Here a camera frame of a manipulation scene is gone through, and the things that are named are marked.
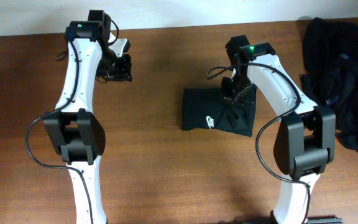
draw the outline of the black motor joint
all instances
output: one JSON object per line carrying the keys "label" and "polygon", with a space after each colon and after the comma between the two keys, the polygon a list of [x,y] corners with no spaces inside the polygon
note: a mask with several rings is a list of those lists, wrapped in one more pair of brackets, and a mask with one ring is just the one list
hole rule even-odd
{"label": "black motor joint", "polygon": [[[256,57],[265,54],[276,54],[269,43],[251,45],[245,35],[232,37],[226,44],[225,49],[231,65],[249,63],[255,60]],[[222,79],[221,96],[224,99],[228,99],[231,102],[251,85],[251,81],[247,76],[247,70],[248,66],[237,67],[236,74],[233,77],[224,77]]]}
{"label": "black motor joint", "polygon": [[89,39],[100,44],[102,58],[96,72],[97,78],[105,81],[132,81],[131,75],[131,56],[124,54],[128,52],[131,44],[129,40],[125,42],[122,55],[116,54],[109,47],[111,18],[103,10],[90,10],[87,21],[73,21],[66,28],[66,38],[74,41],[75,38]]}

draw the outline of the wooden table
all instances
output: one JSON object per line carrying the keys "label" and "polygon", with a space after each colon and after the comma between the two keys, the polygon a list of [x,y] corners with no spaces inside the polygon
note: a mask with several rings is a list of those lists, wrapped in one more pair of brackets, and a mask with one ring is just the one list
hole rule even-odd
{"label": "wooden table", "polygon": [[[358,24],[358,19],[350,19]],[[251,138],[217,130],[181,130],[183,89],[218,87],[205,72],[229,65],[224,50],[235,35],[269,41],[297,84],[304,74],[305,22],[123,30],[132,47],[132,83],[96,83],[94,114],[106,131],[101,163],[109,223],[214,223],[269,215],[280,182],[259,164],[256,132],[275,115],[258,90]],[[31,161],[24,148],[29,123],[54,108],[67,60],[61,34],[0,37],[0,223],[74,223],[68,172]],[[261,139],[262,155],[278,172],[272,147],[278,125]],[[43,162],[60,164],[44,127],[30,144]],[[358,153],[336,144],[334,162],[313,190],[310,215],[336,214],[358,223]]]}

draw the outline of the white wall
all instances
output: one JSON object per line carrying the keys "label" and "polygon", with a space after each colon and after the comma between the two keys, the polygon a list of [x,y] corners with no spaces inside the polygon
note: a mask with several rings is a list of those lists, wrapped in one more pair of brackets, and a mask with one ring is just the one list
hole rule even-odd
{"label": "white wall", "polygon": [[358,0],[0,0],[0,35],[64,32],[103,9],[120,29],[358,17]]}

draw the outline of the black plastic bracket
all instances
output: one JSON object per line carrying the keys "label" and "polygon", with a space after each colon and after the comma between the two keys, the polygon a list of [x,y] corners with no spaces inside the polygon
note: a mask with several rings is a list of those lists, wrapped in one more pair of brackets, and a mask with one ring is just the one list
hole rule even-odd
{"label": "black plastic bracket", "polygon": [[68,164],[87,161],[91,165],[104,152],[104,129],[91,112],[56,112],[44,119],[44,126],[55,152]]}
{"label": "black plastic bracket", "polygon": [[[273,211],[270,212],[270,221],[265,221],[263,224],[278,224],[278,222],[276,221],[276,218],[274,217]],[[337,218],[335,216],[311,217],[311,218],[308,218],[308,221],[305,224],[343,224],[343,219]]]}
{"label": "black plastic bracket", "polygon": [[[117,57],[109,48],[111,18],[103,10],[90,10],[88,21],[72,21],[66,28],[66,38],[69,41],[75,39],[89,39],[98,41],[102,50],[102,58],[99,62],[96,77],[102,77],[106,81],[132,81],[131,56],[128,54]],[[131,47],[129,40],[124,46],[124,53]]]}
{"label": "black plastic bracket", "polygon": [[[304,129],[313,130],[304,136]],[[274,144],[274,158],[283,174],[293,180],[314,172],[324,172],[326,164],[334,159],[335,114],[328,108],[317,106],[314,111],[298,115],[295,112],[281,120]]]}
{"label": "black plastic bracket", "polygon": [[[232,37],[225,48],[232,65],[248,63],[261,55],[276,54],[276,51],[267,42],[250,45],[245,35]],[[246,66],[237,67],[236,74],[232,78],[224,77],[222,79],[221,96],[224,100],[229,100],[231,103],[232,100],[251,84],[247,71],[248,68]]]}

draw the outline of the black bag with white logo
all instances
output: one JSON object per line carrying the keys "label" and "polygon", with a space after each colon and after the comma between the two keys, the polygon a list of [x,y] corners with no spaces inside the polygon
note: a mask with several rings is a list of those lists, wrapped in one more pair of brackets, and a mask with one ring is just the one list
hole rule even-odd
{"label": "black bag with white logo", "polygon": [[188,89],[183,91],[182,130],[195,128],[218,129],[252,136],[256,110],[256,88],[248,91],[241,105],[221,100],[220,88]]}

